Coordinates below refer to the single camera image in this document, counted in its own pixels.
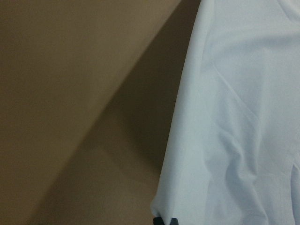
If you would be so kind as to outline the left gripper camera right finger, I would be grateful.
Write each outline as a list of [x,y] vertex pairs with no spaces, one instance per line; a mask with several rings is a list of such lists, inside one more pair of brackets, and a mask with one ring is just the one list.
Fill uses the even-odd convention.
[[172,218],[170,221],[170,225],[178,225],[178,219],[177,218]]

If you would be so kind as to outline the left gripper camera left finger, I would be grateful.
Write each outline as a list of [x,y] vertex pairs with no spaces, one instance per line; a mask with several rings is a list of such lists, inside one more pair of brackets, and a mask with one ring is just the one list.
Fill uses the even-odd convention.
[[153,225],[165,225],[161,217],[153,218]]

